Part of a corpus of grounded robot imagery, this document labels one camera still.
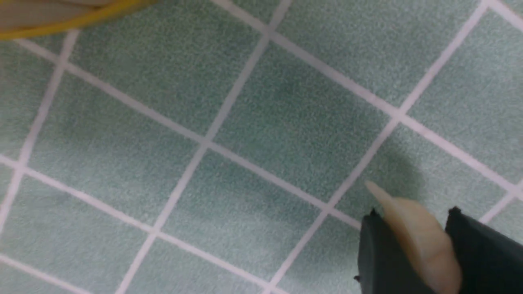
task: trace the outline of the white grout line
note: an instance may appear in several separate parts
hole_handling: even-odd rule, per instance
[[[274,10],[274,13],[272,14],[272,19],[269,22],[269,34],[274,32],[276,28],[280,25],[280,23],[283,21],[283,18],[285,17],[285,14],[289,10],[291,4],[292,0],[280,0],[280,4],[278,4],[278,7],[276,8],[276,10]]]
[[[221,6],[222,8],[224,8],[225,10],[229,11],[235,17],[243,20],[247,24],[251,25],[253,28],[259,30],[260,32],[262,32],[262,33],[268,33],[269,32],[268,27],[265,26],[261,21],[259,21],[258,19],[252,17],[251,15],[249,15],[247,12],[245,12],[241,8],[236,7],[232,2],[224,1],[224,0],[212,0],[212,1],[214,3],[216,3],[217,5]],[[428,86],[428,84],[431,82],[431,80],[434,78],[434,76],[436,76],[437,71],[439,71],[441,69],[441,67],[448,60],[448,58],[450,57],[452,52],[461,44],[461,42],[466,37],[468,32],[470,32],[472,27],[475,25],[473,23],[477,22],[480,19],[481,15],[484,13],[484,11],[480,12],[480,9],[484,9],[485,1],[489,1],[489,3],[492,5],[492,2],[490,0],[484,0],[480,4],[478,9],[471,16],[471,19],[469,19],[465,23],[465,25],[462,28],[462,30],[460,30],[460,33],[458,33],[458,35],[455,37],[453,42],[451,42],[449,47],[442,53],[441,57],[438,59],[439,63],[441,63],[441,64],[440,65],[438,65],[437,63],[433,64],[432,67],[427,72],[427,75],[424,76],[424,78],[415,87],[413,93],[411,93],[408,96],[408,98],[405,100],[405,102],[409,103],[410,105],[408,105],[408,104],[405,104],[405,106],[402,105],[402,107],[400,109],[397,109],[397,108],[391,106],[390,104],[385,102],[383,99],[377,97],[376,95],[374,95],[373,93],[371,93],[367,89],[365,89],[365,88],[361,87],[360,85],[356,84],[354,81],[344,77],[340,72],[336,71],[332,67],[326,65],[325,63],[323,63],[322,61],[318,60],[317,58],[315,58],[311,54],[309,54],[306,51],[304,51],[303,49],[299,48],[298,46],[296,46],[295,44],[290,42],[288,39],[286,39],[282,35],[280,35],[278,33],[275,33],[275,32],[270,32],[269,35],[270,35],[271,39],[275,43],[277,43],[280,46],[284,47],[285,49],[287,49],[288,51],[290,51],[291,53],[293,53],[297,57],[301,58],[303,61],[305,61],[309,65],[313,66],[314,68],[316,68],[317,70],[322,72],[327,77],[331,78],[332,80],[334,80],[338,84],[342,85],[346,89],[350,90],[354,94],[360,96],[361,98],[363,98],[364,100],[366,100],[370,104],[374,105],[378,109],[384,111],[385,113],[387,113],[391,117],[393,117],[393,120],[391,120],[391,122],[389,122],[389,124],[388,124],[389,128],[394,129],[395,124],[397,124],[396,120],[400,120],[406,126],[408,126],[409,128],[413,129],[414,131],[418,132],[419,134],[423,135],[426,139],[428,139],[429,141],[431,141],[435,145],[439,146],[443,150],[447,151],[451,155],[455,156],[456,158],[460,159],[461,161],[465,162],[466,164],[468,164],[473,169],[479,171],[485,177],[487,177],[490,180],[496,182],[501,187],[511,191],[511,190],[514,189],[513,184],[509,183],[507,180],[504,180],[502,177],[497,175],[495,172],[490,170],[488,167],[486,167],[485,165],[479,163],[477,160],[472,158],[467,153],[459,150],[456,146],[452,145],[451,143],[449,143],[445,139],[443,139],[443,138],[439,137],[438,135],[436,135],[435,133],[431,132],[426,127],[422,126],[419,122],[415,121],[414,119],[408,117],[405,114],[406,111],[408,110],[408,108],[411,105],[414,104],[415,100],[419,97],[419,95],[421,95],[423,90]],[[287,2],[288,4],[290,4],[290,1],[283,0],[282,3],[283,2]],[[504,11],[503,7],[504,6],[502,6],[501,8],[498,7],[497,10],[501,10],[503,13],[507,14],[507,11]],[[517,24],[520,22],[521,19],[519,17],[517,17],[516,15],[513,15],[513,14],[507,14],[507,15],[509,15],[508,18],[512,18],[511,22],[513,24],[516,23],[516,26],[517,26]],[[42,52],[42,50],[40,50],[40,52],[37,52],[37,50],[35,50],[35,48],[31,48],[31,46],[27,46],[27,44],[22,44],[21,43],[21,45],[24,46],[25,48],[33,51],[34,53],[43,56],[44,58],[48,58],[48,59],[52,58],[52,55],[47,54],[45,51]],[[72,72],[75,75],[78,75],[78,76],[82,75],[81,76],[82,78],[86,79],[88,82],[90,82],[92,84],[96,84],[95,86],[98,86],[98,87],[102,88],[106,92],[107,92],[107,90],[104,89],[104,88],[111,87],[110,85],[108,85],[108,84],[106,84],[106,83],[104,83],[102,81],[99,81],[96,77],[93,77],[91,74],[89,74],[89,73],[87,73],[87,72],[85,72],[85,71],[75,67],[72,64],[68,64],[67,65],[67,70]],[[112,92],[113,94],[111,94],[111,93],[109,93],[109,94],[114,96],[115,95],[115,93],[114,93],[115,91],[114,90],[111,89],[109,92]],[[211,149],[213,149],[213,150],[221,153],[225,157],[227,157],[227,158],[237,162],[241,166],[250,169],[251,171],[255,172],[256,174],[260,175],[261,177],[265,178],[266,180],[268,180],[268,181],[270,181],[270,182],[272,182],[272,183],[274,183],[274,184],[284,188],[285,190],[294,191],[292,193],[297,194],[298,197],[304,199],[307,202],[312,203],[313,205],[316,205],[316,206],[318,206],[318,207],[320,207],[322,209],[325,209],[325,211],[327,211],[327,212],[331,213],[333,216],[338,217],[341,220],[351,224],[353,227],[358,227],[359,226],[359,222],[357,222],[356,220],[350,218],[349,216],[343,214],[340,211],[337,211],[335,209],[329,209],[329,205],[327,205],[327,207],[325,207],[326,204],[323,203],[322,201],[319,201],[318,199],[316,199],[316,198],[306,194],[305,192],[301,191],[300,189],[298,189],[298,188],[296,188],[296,187],[286,183],[285,181],[282,181],[282,180],[278,179],[276,176],[274,176],[274,175],[264,171],[263,169],[255,166],[255,165],[253,165],[251,163],[249,163],[247,160],[245,160],[245,159],[235,155],[234,153],[226,150],[225,148],[223,148],[223,147],[221,147],[219,145],[216,145],[214,143],[211,143],[209,141],[206,142],[206,140],[202,140],[201,136],[199,136],[199,135],[197,135],[197,134],[195,134],[195,133],[193,133],[193,132],[191,132],[191,131],[189,131],[189,130],[187,130],[187,129],[185,129],[185,128],[183,128],[183,127],[181,127],[181,126],[179,126],[179,125],[177,125],[177,124],[175,124],[173,122],[171,122],[169,119],[167,119],[167,118],[165,118],[165,117],[163,117],[163,116],[161,116],[159,114],[156,114],[153,110],[148,109],[146,106],[138,103],[137,101],[133,100],[132,98],[128,97],[127,95],[125,95],[125,94],[123,94],[121,92],[120,93],[116,93],[116,94],[117,94],[117,97],[116,97],[117,99],[119,99],[122,102],[126,103],[127,105],[129,105],[130,107],[134,108],[135,110],[145,114],[146,116],[149,116],[149,117],[155,119],[156,121],[158,121],[158,122],[160,122],[160,123],[162,123],[164,125],[172,125],[172,124],[174,124],[175,125],[174,126],[175,131],[178,131],[178,132],[180,132],[182,134],[183,134],[183,132],[185,132],[186,133],[186,134],[184,134],[185,136],[187,136],[189,138],[192,138],[193,140],[196,140],[196,141],[198,141],[200,143],[207,144],[208,147],[210,147]],[[121,98],[118,98],[118,96],[121,97],[122,95],[125,95],[125,99],[124,100],[122,100]],[[377,140],[373,143],[372,146],[378,146],[379,147],[379,145],[381,145],[379,140],[384,141],[385,138],[386,138],[385,135],[386,135],[386,133],[382,132],[382,134],[380,134],[380,136],[378,136]],[[375,153],[375,151],[372,151],[372,149],[373,149],[372,146],[371,146],[371,149],[367,153],[369,153],[369,154]],[[368,155],[367,157],[364,156],[362,161],[363,162],[370,161],[370,159],[368,159],[368,158],[371,158],[371,156],[370,157],[369,156],[370,155]],[[346,182],[344,182],[345,186],[347,186],[347,189],[350,187],[351,182],[353,182],[357,178],[356,174],[357,173],[353,171],[353,173],[351,173],[352,177],[349,176],[349,178],[346,180]]]
[[[33,51],[34,47],[38,47],[38,45],[35,46],[27,46],[24,48],[32,51],[35,54],[39,54],[41,51],[47,51],[46,49],[42,50],[36,50]],[[69,71],[71,74],[76,75],[77,77],[85,80],[86,82],[90,83],[91,85],[101,89],[108,95],[114,97],[115,99],[119,100],[120,102],[124,103],[125,105],[133,108],[137,112],[153,119],[154,121],[170,128],[171,130],[180,133],[181,135],[184,135],[187,138],[190,138],[200,144],[207,142],[209,145],[209,148],[214,150],[215,152],[220,153],[222,156],[226,157],[227,159],[237,163],[238,165],[242,166],[243,168],[246,168],[253,172],[254,174],[264,178],[265,180],[275,184],[276,186],[294,194],[295,196],[298,196],[299,198],[303,199],[304,201],[319,207],[320,209],[324,209],[326,207],[326,203],[322,202],[321,200],[307,194],[306,192],[302,191],[300,188],[295,187],[287,182],[285,182],[282,179],[279,179],[277,176],[267,172],[266,170],[256,166],[255,164],[249,162],[248,160],[234,154],[232,151],[217,145],[213,142],[208,142],[205,140],[204,137],[194,133],[191,130],[186,129],[185,127],[171,121],[170,119],[162,116],[161,114],[155,112],[154,110],[148,108],[147,106],[143,105],[142,103],[134,100],[133,98],[129,97],[129,95],[121,92],[120,90],[114,88],[113,86],[101,81],[97,77],[93,76],[92,74],[78,68],[76,65],[68,64],[66,67],[66,70]],[[348,215],[342,213],[341,211],[338,211],[336,209],[331,210],[331,213],[333,216],[339,218],[343,222],[346,222],[349,225],[352,225],[355,228],[359,228],[359,222],[354,220],[353,218],[349,217]]]
[[[327,218],[327,215],[327,212],[324,210],[320,213],[316,220],[314,220],[311,227],[305,232],[305,234],[298,241],[296,246],[289,253],[289,256],[287,256],[285,261],[281,264],[280,268],[274,274],[274,276],[270,280],[269,285],[265,288],[262,294],[270,294],[274,290],[274,288],[281,281],[287,270],[291,267],[292,263],[296,260],[296,258],[298,258],[298,255],[300,255],[303,248],[305,248],[305,245],[307,245],[314,233],[320,228],[323,221]]]
[[[68,290],[69,292],[71,293],[74,293],[74,294],[90,294],[90,292],[84,290],[84,289],[81,289],[81,288],[78,288],[78,287],[75,287],[71,284],[69,284],[68,282],[65,282],[65,281],[62,281],[62,280],[59,280],[51,275],[48,275],[46,273],[43,273],[35,268],[32,268],[26,264],[23,264],[21,262],[18,262],[16,260],[13,260],[9,257],[7,257],[6,255],[4,254],[0,254],[0,263],[4,263],[8,266],[11,266],[21,272],[24,272],[26,274],[29,274],[33,277],[36,277],[42,281],[45,281],[45,282],[48,282],[52,285],[55,285],[57,287],[60,287],[64,290]]]
[[[53,103],[54,94],[56,93],[60,81],[62,80],[65,65],[67,64],[69,56],[73,52],[74,43],[76,42],[78,34],[78,30],[70,30],[65,37],[62,52],[60,53],[56,67],[53,71],[53,74],[51,75],[51,79],[49,80],[47,90],[42,99],[42,103],[38,108],[38,113],[31,126],[31,129],[29,130],[29,134],[27,135],[22,149],[20,150],[20,166],[26,166],[29,162],[29,158],[31,157],[31,152],[36,143],[38,133],[40,132],[43,123],[46,120],[49,108]],[[16,169],[13,177],[11,178],[9,187],[7,188],[7,193],[5,195],[4,201],[2,202],[2,206],[0,207],[0,234],[3,231],[4,224],[7,220],[7,216],[9,215],[11,206],[13,205],[13,201],[15,201],[15,197],[18,192],[18,188],[20,187],[20,182],[22,181],[23,175],[24,173],[22,170]]]
[[[305,50],[298,47],[296,44],[292,43],[289,39],[285,38],[284,36],[280,35],[279,33],[275,33],[271,35],[271,40],[289,51],[290,53],[294,54],[299,59],[303,60],[308,65],[312,66],[319,72],[323,73],[326,77],[330,78],[337,84],[341,85],[342,87],[346,88],[347,90],[351,91],[352,93],[356,94],[357,96],[363,98],[368,103],[374,105],[376,108],[380,109],[384,113],[388,115],[395,114],[398,109],[393,107],[392,105],[388,104],[385,100],[379,98],[371,91],[365,89],[364,87],[358,85],[353,80],[343,76],[343,74],[334,68],[328,66],[323,61],[319,60],[318,58],[314,57],[310,53],[306,52]]]
[[[487,213],[485,213],[485,215],[480,218],[480,222],[484,224],[490,222],[507,205],[512,203],[512,201],[515,198],[521,198],[521,200],[523,200],[523,197],[521,196],[521,194],[523,194],[523,192],[521,191],[523,189],[523,179],[521,179],[519,183],[516,185],[516,189],[517,191],[513,193],[508,192],[498,203],[496,203],[496,205],[494,205]]]
[[[181,241],[178,238],[175,238],[173,236],[167,235],[167,234],[165,234],[163,232],[160,232],[158,234],[158,238],[160,238],[160,239],[162,239],[164,241],[167,241],[167,242],[169,242],[171,244],[174,244],[174,245],[180,247],[181,249],[183,249],[183,250],[185,250],[187,252],[190,252],[190,253],[192,253],[192,254],[194,254],[196,256],[199,256],[199,257],[201,257],[201,258],[203,258],[203,259],[205,259],[205,260],[207,260],[207,261],[209,261],[209,262],[211,262],[211,263],[213,263],[213,264],[215,264],[215,265],[217,265],[217,266],[219,266],[219,267],[221,267],[223,269],[226,269],[226,270],[230,271],[233,274],[236,274],[236,275],[238,275],[240,277],[243,277],[244,279],[246,279],[246,280],[248,280],[250,282],[253,282],[253,283],[257,284],[257,285],[260,285],[262,287],[265,287],[265,286],[268,285],[267,281],[265,281],[265,280],[263,280],[261,278],[258,278],[256,276],[254,276],[253,274],[250,274],[250,273],[248,273],[248,272],[246,272],[246,271],[244,271],[244,270],[242,270],[240,268],[237,268],[234,265],[232,265],[232,264],[230,264],[228,262],[225,262],[225,261],[223,261],[223,260],[221,260],[221,259],[219,259],[219,258],[217,258],[217,257],[215,257],[215,256],[213,256],[213,255],[211,255],[209,253],[207,253],[207,252],[204,252],[204,251],[202,251],[202,250],[200,250],[200,249],[198,249],[198,248],[196,248],[196,247],[194,247],[194,246],[192,246],[190,244],[187,244],[187,243]]]
[[[17,39],[17,40],[14,40],[14,42],[17,43],[18,45],[24,47],[25,49],[35,53],[36,55],[51,61],[52,63],[58,63],[58,56],[56,54],[52,53],[51,51],[49,51],[47,49],[40,47],[39,45],[37,45],[29,40]]]
[[[441,68],[447,63],[450,57],[454,54],[456,49],[463,43],[465,38],[470,34],[472,29],[479,23],[481,17],[485,14],[488,9],[487,1],[483,0],[472,13],[469,19],[461,27],[457,35],[450,42],[450,44],[443,50],[440,57],[432,64],[429,70],[425,73],[423,78],[418,82],[414,90],[410,93],[407,99],[403,102],[400,107],[400,112],[406,114],[407,111],[414,105],[421,94],[427,89],[428,85],[432,82],[434,77],[439,73]]]
[[[227,10],[231,15],[234,17],[242,20],[255,30],[265,34],[268,32],[267,26],[257,19],[256,17],[250,15],[245,10],[239,8],[236,6],[232,1],[230,0],[210,0],[211,2],[215,3],[216,5],[220,6],[221,8]]]
[[[12,168],[18,168],[19,164],[4,156],[4,155],[1,155],[0,154],[0,163],[1,164],[5,164],[9,167],[12,167]],[[146,233],[151,233],[153,231],[153,228],[147,224],[144,224],[144,223],[141,223],[140,221],[126,215],[125,213],[119,211],[119,210],[116,210],[115,208],[109,206],[108,204],[90,196],[90,195],[87,195],[81,191],[78,191],[74,188],[71,188],[53,178],[50,178],[48,176],[45,176],[37,171],[34,171],[30,168],[24,168],[24,173],[34,179],[37,179],[39,181],[41,181],[42,183],[44,184],[47,184],[57,190],[60,190],[60,191],[63,191],[63,192],[66,192],[68,194],[70,194],[71,196],[73,197],[76,197],[78,198],[79,200],[91,205],[92,207],[98,209],[98,210],[101,210],[102,212],[105,212],[106,214],[122,221],[122,222],[125,222],[127,224],[130,224]],[[243,277],[244,279],[248,280],[248,281],[251,281],[261,287],[266,287],[268,285],[268,282],[261,279],[261,278],[258,278],[256,276],[254,276],[253,274],[251,273],[248,273],[246,272],[245,270],[243,269],[240,269],[240,268],[237,268],[229,263],[227,263],[226,261],[223,261],[205,251],[202,251],[178,238],[175,238],[171,235],[168,235],[166,233],[163,233],[163,232],[157,232],[157,237],[162,239],[162,240],[165,240],[171,244],[174,244],[176,246],[178,246],[179,248],[181,248],[182,250],[184,251],[187,251],[191,254],[194,254],[208,262],[211,262],[213,264],[216,264],[217,266],[219,267],[222,267],[224,268],[225,270],[228,270],[229,272],[233,273],[233,274],[236,274],[240,277]],[[149,243],[151,242],[151,240],[147,240],[145,241],[145,244],[144,245],[148,245]],[[142,259],[144,257],[143,255],[144,251],[142,253],[140,253],[140,259]],[[283,290],[280,290],[280,289],[277,289],[276,290],[277,293],[280,293],[280,294],[287,294],[285,291]]]
[[[5,155],[1,155],[1,154],[0,154],[0,163],[9,166],[9,167],[12,168],[12,169],[17,169],[17,168],[19,168],[19,164],[18,164],[18,162],[14,161],[14,160],[12,160],[12,159],[10,159],[10,158],[8,158],[8,157],[5,156]]]
[[[467,152],[459,149],[454,144],[450,143],[449,141],[445,140],[444,138],[440,137],[435,132],[429,130],[426,126],[422,125],[415,119],[404,116],[401,119],[401,122],[412,129],[413,131],[417,132],[421,136],[423,136],[428,141],[432,142],[434,145],[440,147],[450,155],[458,158],[463,163],[471,167],[472,169],[476,170],[480,174],[482,174],[484,177],[488,178],[489,180],[495,182],[497,185],[499,185],[501,188],[507,190],[507,191],[514,191],[515,185],[498,175],[495,171],[491,170],[488,166],[485,164],[479,162],[475,158],[473,158],[471,155],[469,155]]]
[[[129,95],[114,88],[113,86],[109,85],[108,83],[101,81],[99,78],[93,76],[92,74],[80,69],[76,65],[69,63],[69,64],[67,64],[65,69],[68,72],[70,72],[71,74],[73,74],[73,75],[83,79],[84,81],[88,82],[89,84],[99,88],[100,90],[107,93],[109,96],[119,100],[120,102],[122,102],[123,104],[136,110],[137,112],[139,112],[147,117],[152,118],[153,120],[157,121],[158,123],[172,129],[175,132],[182,134],[183,136],[185,136],[187,138],[193,139],[197,142],[201,142],[202,137],[200,135],[171,121],[170,119],[157,113],[156,111],[152,110],[151,108],[147,107],[146,105],[142,104],[141,102],[138,102],[138,101],[134,100],[133,98],[129,97]]]
[[[478,17],[480,17],[481,15],[483,15],[485,13],[485,11],[484,11],[485,10],[485,3],[488,3],[491,8],[492,7],[497,7],[497,9],[499,11],[501,11],[502,13],[504,13],[506,15],[506,17],[511,18],[513,21],[515,21],[516,24],[519,23],[519,21],[521,19],[517,15],[514,15],[511,11],[503,10],[503,7],[505,7],[505,6],[504,5],[495,4],[496,2],[499,2],[499,1],[497,1],[497,0],[483,0],[479,4],[478,8],[473,12],[473,14],[469,18],[469,20],[467,20],[467,22],[465,22],[463,28],[459,31],[457,36],[450,43],[449,47],[451,47],[451,48],[447,48],[442,53],[442,56],[440,57],[441,60],[445,60],[445,59],[448,58],[448,57],[445,57],[445,55],[447,54],[445,52],[446,51],[447,52],[453,52],[455,49],[452,49],[452,47],[454,47],[456,45],[459,45],[463,41],[463,40],[460,40],[460,39],[461,38],[464,39],[464,37],[466,37],[465,33],[467,31],[470,32],[470,30],[472,29],[471,24],[473,24],[474,22],[477,23],[477,21],[479,20]],[[243,19],[241,17],[239,17],[239,19],[241,19],[241,20],[245,21],[247,24],[249,24],[249,22],[246,19]],[[298,47],[296,44],[292,43],[290,40],[288,40],[284,36],[282,36],[282,35],[280,35],[278,33],[274,33],[274,34],[271,34],[271,40],[273,42],[275,42],[276,44],[278,44],[278,45],[282,46],[283,48],[285,48],[287,51],[289,51],[292,54],[294,54],[296,57],[298,57],[301,60],[303,60],[305,63],[309,64],[313,68],[315,68],[318,71],[322,72],[325,76],[329,77],[334,82],[336,82],[339,85],[343,86],[344,88],[350,90],[351,92],[353,92],[357,96],[361,97],[362,99],[364,99],[368,103],[374,105],[376,108],[382,110],[384,113],[388,114],[392,118],[398,119],[400,122],[402,122],[407,127],[411,128],[415,132],[421,134],[426,139],[429,139],[429,141],[431,141],[436,146],[440,147],[444,151],[447,151],[452,156],[456,157],[457,159],[459,159],[459,160],[463,161],[464,163],[466,163],[467,165],[469,165],[471,168],[473,168],[473,169],[477,170],[478,172],[480,172],[486,178],[488,178],[491,181],[497,183],[499,186],[501,186],[501,188],[503,188],[503,189],[505,189],[507,191],[512,191],[514,189],[514,185],[513,184],[511,184],[507,180],[503,179],[501,176],[499,176],[493,170],[488,168],[486,165],[481,164],[476,159],[474,159],[471,155],[467,154],[463,150],[459,150],[452,143],[448,142],[447,140],[443,139],[442,137],[438,136],[434,132],[432,132],[429,129],[427,129],[425,126],[423,126],[422,124],[420,124],[416,120],[414,120],[411,117],[407,116],[405,114],[406,113],[405,108],[401,108],[403,111],[400,111],[400,109],[397,109],[394,106],[390,105],[385,100],[383,100],[383,99],[379,98],[378,96],[376,96],[375,94],[373,94],[371,91],[369,91],[369,90],[365,89],[364,87],[356,84],[351,79],[343,76],[342,73],[338,72],[337,70],[335,70],[332,67],[330,67],[327,64],[325,64],[323,61],[317,59],[313,55],[311,55],[308,52],[306,52],[305,50],[301,49],[300,47]],[[432,76],[432,75],[435,76],[436,73],[434,72],[434,70],[438,69],[438,67],[439,66],[436,67],[435,65],[431,66],[432,70],[429,70],[429,72],[427,72],[427,74],[429,74],[430,76]],[[426,87],[424,85],[424,83],[427,83],[429,80],[432,79],[432,78],[430,78],[430,76],[428,76],[427,78],[423,78],[418,83],[418,85],[415,87],[415,89],[418,88],[418,91],[419,91],[423,87]],[[408,102],[409,104],[413,105],[414,102],[415,102],[415,97],[416,96],[418,96],[418,94],[416,94],[416,95],[415,94],[409,95],[407,97],[408,101],[406,99],[406,102]]]
[[[456,49],[462,44],[464,39],[467,37],[467,35],[472,31],[474,26],[479,22],[483,14],[487,10],[487,5],[485,1],[482,1],[478,8],[474,11],[474,13],[469,17],[469,19],[465,22],[465,24],[462,26],[462,28],[459,30],[459,32],[456,34],[456,36],[453,38],[453,40],[450,42],[450,44],[443,50],[441,53],[441,56],[432,64],[430,69],[425,73],[423,78],[417,83],[417,85],[414,87],[413,91],[408,95],[407,99],[403,102],[399,110],[391,111],[390,115],[392,116],[392,119],[387,123],[385,128],[381,131],[381,133],[378,135],[378,137],[373,141],[372,145],[370,146],[369,150],[365,153],[365,155],[362,157],[361,161],[358,163],[358,165],[354,168],[354,170],[350,173],[348,178],[341,184],[341,186],[334,192],[331,199],[327,203],[327,209],[333,209],[336,204],[341,200],[342,196],[349,190],[349,188],[353,185],[353,183],[356,181],[356,179],[361,175],[363,170],[367,167],[367,165],[370,163],[374,155],[377,153],[380,146],[385,142],[385,140],[390,136],[390,134],[394,131],[396,126],[400,122],[400,117],[406,116],[407,111],[416,103],[416,101],[420,98],[423,91],[426,90],[428,85],[432,82],[434,77],[438,74],[438,72],[443,68],[445,63],[450,59],[452,54],[456,51]],[[297,46],[292,46],[290,41],[287,41],[283,37],[277,38],[278,44],[283,44],[286,46],[286,49],[294,53],[299,58],[306,58],[309,60],[309,64],[313,67],[317,68],[324,74],[326,74],[328,77],[331,77],[334,79],[337,83],[342,84],[345,88],[349,89],[350,91],[356,90],[357,93],[354,92],[356,95],[362,97],[363,99],[369,101],[370,103],[374,102],[376,103],[380,99],[370,93],[370,91],[366,89],[362,89],[361,86],[357,85],[354,81],[345,78],[343,75],[338,73],[336,70],[332,69],[331,67],[322,64],[319,60],[314,58],[312,55],[306,53],[305,51],[299,49]],[[280,269],[276,272],[276,274],[272,277],[270,281],[270,286],[265,288],[265,291],[263,294],[270,294],[271,290],[276,287],[276,285],[281,281],[281,279],[284,277],[287,270],[291,267],[292,263],[296,258],[298,258],[298,255],[303,250],[305,245],[309,242],[309,240],[312,238],[314,233],[318,230],[318,228],[321,226],[325,218],[327,217],[327,213],[321,213],[318,218],[314,221],[312,226],[309,228],[309,230],[305,233],[305,235],[301,238],[301,240],[298,242],[296,247],[291,251],[287,259],[284,261],[284,263],[281,265]]]
[[[280,16],[281,10],[284,9],[284,12],[287,10],[288,5],[278,5],[278,7],[275,10],[275,15]],[[230,10],[232,12],[241,12],[238,9]],[[278,26],[279,21],[278,20],[272,20],[272,27],[271,29],[274,29]],[[156,219],[156,222],[154,224],[153,230],[151,234],[147,237],[147,240],[145,240],[145,243],[142,245],[140,250],[138,251],[138,254],[134,261],[132,262],[131,266],[129,267],[129,270],[125,274],[120,286],[118,287],[115,294],[124,294],[127,289],[129,288],[129,285],[131,284],[131,281],[138,271],[138,268],[142,264],[146,254],[151,249],[151,246],[154,243],[154,240],[158,236],[160,229],[163,227],[165,222],[167,221],[167,218],[169,217],[170,213],[176,206],[176,203],[180,199],[183,191],[187,187],[190,179],[192,178],[192,175],[196,171],[196,168],[200,164],[201,160],[203,159],[203,156],[205,155],[207,149],[209,148],[210,142],[212,139],[214,139],[214,136],[218,133],[219,128],[222,126],[223,122],[227,118],[227,115],[231,111],[231,108],[233,104],[236,102],[236,99],[238,95],[240,94],[243,86],[247,82],[247,79],[251,75],[256,63],[259,61],[259,59],[262,57],[263,53],[265,52],[265,49],[269,45],[269,37],[265,33],[262,38],[259,40],[258,44],[256,45],[256,48],[254,49],[253,53],[247,60],[244,68],[242,69],[241,73],[239,74],[238,79],[234,82],[233,87],[229,91],[227,97],[225,98],[225,101],[223,102],[220,111],[218,112],[218,115],[215,117],[213,123],[211,124],[211,127],[207,131],[207,134],[203,141],[200,142],[200,148],[195,153],[194,157],[190,161],[189,165],[187,166],[184,174],[182,175],[181,179],[178,181],[178,184],[174,188],[173,192],[169,196],[169,200],[167,201],[167,204],[165,205],[164,209]]]
[[[501,15],[518,30],[523,32],[523,17],[512,11],[505,3],[499,0],[486,0],[489,7]]]
[[[84,192],[81,192],[81,191],[78,191],[71,187],[68,187],[63,183],[61,183],[53,178],[50,178],[46,175],[43,175],[37,171],[34,171],[32,169],[25,168],[24,172],[26,175],[28,175],[34,179],[37,179],[40,182],[47,184],[48,186],[51,186],[57,190],[66,192],[66,193],[78,198],[79,200],[95,207],[96,209],[101,210],[101,211],[105,212],[106,214],[108,214],[116,219],[119,219],[127,224],[130,224],[140,230],[143,230],[145,232],[150,232],[152,230],[152,227],[150,225],[139,222],[138,220],[126,215],[125,213],[123,213],[119,210],[116,210],[115,208],[98,200],[97,198],[95,198],[93,196],[90,196],[88,194],[85,194]]]

